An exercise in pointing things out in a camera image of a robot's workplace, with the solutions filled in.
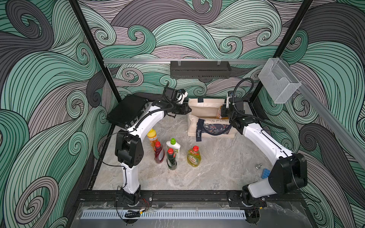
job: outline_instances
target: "bag handle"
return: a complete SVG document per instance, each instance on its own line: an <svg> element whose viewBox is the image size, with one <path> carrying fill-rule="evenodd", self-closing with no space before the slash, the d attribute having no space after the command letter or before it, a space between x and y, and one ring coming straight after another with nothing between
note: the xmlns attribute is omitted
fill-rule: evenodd
<svg viewBox="0 0 365 228"><path fill-rule="evenodd" d="M224 133L226 133L227 131L229 131L232 128L232 125L230 124L224 131L219 132L219 133L211 133L209 132L207 129L204 128L204 119L199 119L198 123L196 124L196 141L200 142L201 141L201 131L204 131L205 133L208 133L210 135L213 136L218 136L218 135L222 135Z"/></svg>

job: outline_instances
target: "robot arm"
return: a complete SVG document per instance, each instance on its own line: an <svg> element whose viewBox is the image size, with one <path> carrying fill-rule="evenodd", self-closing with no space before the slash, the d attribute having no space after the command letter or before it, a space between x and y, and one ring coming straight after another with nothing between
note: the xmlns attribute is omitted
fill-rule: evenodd
<svg viewBox="0 0 365 228"><path fill-rule="evenodd" d="M168 112L176 115L185 115L191 112L186 103L183 103L187 92L169 88L167 97L173 103L171 109L166 110L170 103L155 101L149 104L145 114L127 131L121 130L116 140L115 155L123 166L123 195L130 204L136 204L139 199L140 184L138 181L138 164L143 158L142 141L151 128ZM243 102L235 101L243 111ZM222 116L226 114L232 126L240 134L250 139L274 165L269 178L246 185L242 191L242 201L246 205L259 202L258 198L271 194L284 194L291 190L307 185L307 164L303 155L294 155L290 150L273 139L252 117L237 113L232 104L222 107Z"/></svg>

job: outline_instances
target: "clear plastic holder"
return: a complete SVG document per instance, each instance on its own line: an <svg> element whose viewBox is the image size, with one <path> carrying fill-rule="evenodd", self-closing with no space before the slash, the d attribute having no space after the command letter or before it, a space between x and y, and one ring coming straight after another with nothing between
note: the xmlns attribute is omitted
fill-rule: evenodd
<svg viewBox="0 0 365 228"><path fill-rule="evenodd" d="M274 104L285 103L301 85L290 66L280 58L270 58L258 77Z"/></svg>

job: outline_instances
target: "wavy patterned wallpaper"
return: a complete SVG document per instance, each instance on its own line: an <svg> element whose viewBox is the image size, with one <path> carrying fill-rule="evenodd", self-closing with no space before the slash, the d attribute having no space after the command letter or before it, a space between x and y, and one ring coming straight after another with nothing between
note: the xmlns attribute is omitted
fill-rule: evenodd
<svg viewBox="0 0 365 228"><path fill-rule="evenodd" d="M283 58L365 147L364 34L364 1L317 5L305 15ZM285 104L274 104L265 89L258 98L258 114L288 129L273 132L274 138L308 159L309 183L303 190L317 197L307 196L306 202L318 226L363 228L365 171L351 151L299 92Z"/></svg>
<svg viewBox="0 0 365 228"><path fill-rule="evenodd" d="M0 1L1 227L64 227L115 98L68 0Z"/></svg>
<svg viewBox="0 0 365 228"><path fill-rule="evenodd" d="M302 0L79 0L104 58L240 58L274 55ZM262 66L233 65L232 78L171 79L169 65L108 66L124 97L161 94L166 82L188 97L225 98L239 78L256 84ZM242 84L246 94L249 84Z"/></svg>

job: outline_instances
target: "black frame post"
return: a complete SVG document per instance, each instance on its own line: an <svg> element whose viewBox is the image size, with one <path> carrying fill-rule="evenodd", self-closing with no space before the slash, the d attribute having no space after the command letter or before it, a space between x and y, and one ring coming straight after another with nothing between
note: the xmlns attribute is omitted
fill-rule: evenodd
<svg viewBox="0 0 365 228"><path fill-rule="evenodd" d="M103 147L102 147L102 150L99 154L99 159L97 160L96 165L94 167L94 171L93 171L93 173L90 177L90 181L89 181L87 190L92 190L92 188L94 187L94 183L96 181L97 174L99 173L101 163L104 160L104 155L105 155L105 152L107 151L107 148L108 148L108 145L109 145L109 142L110 142L110 136L113 134L114 128L115 128L115 125L110 126L107 138L103 142Z"/></svg>
<svg viewBox="0 0 365 228"><path fill-rule="evenodd" d="M96 60L99 62L101 70L103 71L104 76L107 79L107 81L110 85L110 88L112 89L112 92L113 92L116 100L118 101L118 103L121 102L122 98L120 97L119 92L118 92L118 90L117 90L117 88L114 84L113 77L110 74L110 71L104 65L103 56L102 56L99 48L97 47L96 41L95 41L95 39L94 39L94 37L91 33L89 25L86 22L85 16L82 13L82 10L80 8L80 5L78 4L78 1L77 0L69 0L69 2L70 2L70 5L73 9L73 12L75 13L76 18L77 18L82 30L85 33L86 39L88 40L88 42L90 44L91 50L94 52Z"/></svg>
<svg viewBox="0 0 365 228"><path fill-rule="evenodd" d="M284 35L284 38L281 40L279 46L276 49L276 52L273 56L273 58L280 57L287 45L289 44L290 40L294 36L295 32L297 31L301 21L303 20L305 14L307 13L309 7L311 6L313 0L303 0L302 4L300 5L300 8L298 12L296 13L295 17L293 18L293 21L291 22L289 29ZM262 83L259 81L257 84L255 91L253 92L252 96L250 97L249 103L253 103L255 99L257 98L259 92L261 91Z"/></svg>

